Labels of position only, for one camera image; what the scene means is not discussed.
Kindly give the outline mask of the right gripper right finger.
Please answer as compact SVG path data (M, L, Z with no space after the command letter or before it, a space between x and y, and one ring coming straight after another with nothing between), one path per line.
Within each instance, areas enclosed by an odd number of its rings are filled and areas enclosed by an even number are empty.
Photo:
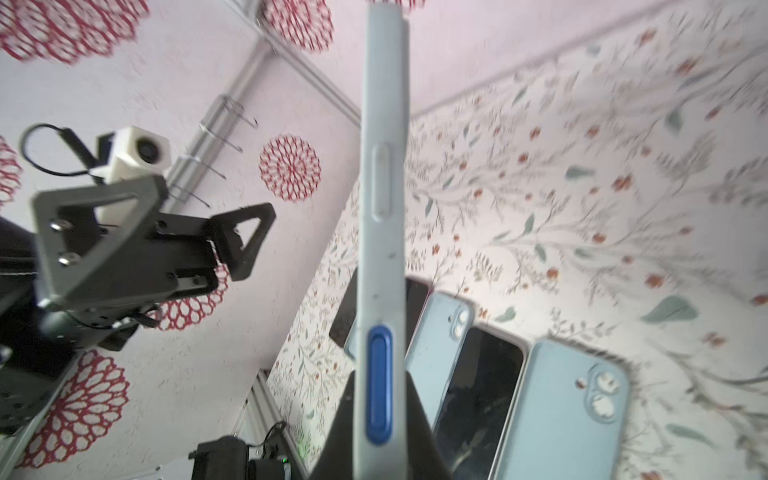
M406 373L406 386L409 479L449 480L450 473L440 456L432 427L409 373Z

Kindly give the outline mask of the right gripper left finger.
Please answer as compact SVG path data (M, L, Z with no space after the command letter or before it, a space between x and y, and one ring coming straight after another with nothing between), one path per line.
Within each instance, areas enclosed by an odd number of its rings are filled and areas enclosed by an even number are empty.
M323 450L309 480L353 479L355 372L347 380Z

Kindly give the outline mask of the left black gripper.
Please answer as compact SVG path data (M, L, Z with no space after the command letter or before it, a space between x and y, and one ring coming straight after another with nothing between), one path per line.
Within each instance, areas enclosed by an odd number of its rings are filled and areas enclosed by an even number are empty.
M233 281L252 273L275 219L271 203L210 219L158 213L161 176L42 191L34 235L1 222L1 354L56 360L99 346L119 351L140 326L155 328L160 304L212 292L219 261ZM127 202L119 227L96 209Z

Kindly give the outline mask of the bare black phone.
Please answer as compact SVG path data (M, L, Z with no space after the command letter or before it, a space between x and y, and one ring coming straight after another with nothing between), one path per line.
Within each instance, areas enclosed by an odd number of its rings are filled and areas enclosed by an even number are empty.
M452 479L487 479L513 403L524 349L473 327L466 335L434 437Z
M329 338L354 358L354 335L357 318L357 270L354 270L341 304L329 330ZM424 306L432 292L429 283L413 277L406 278L406 332L411 340L419 323Z

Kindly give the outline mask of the light blue phone case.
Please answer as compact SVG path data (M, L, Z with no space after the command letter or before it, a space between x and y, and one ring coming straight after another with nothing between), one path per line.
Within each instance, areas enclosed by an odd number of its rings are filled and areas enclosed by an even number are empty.
M441 292L433 293L424 308L406 355L406 368L432 429L450 385L474 307Z

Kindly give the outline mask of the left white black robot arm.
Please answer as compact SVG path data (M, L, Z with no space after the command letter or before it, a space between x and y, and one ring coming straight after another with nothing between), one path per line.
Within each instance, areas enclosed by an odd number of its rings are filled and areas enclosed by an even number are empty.
M210 294L217 269L247 279L276 213L269 203L209 218L167 214L157 175L44 191L34 232L1 224L1 431L52 399L78 352L124 347L163 304Z

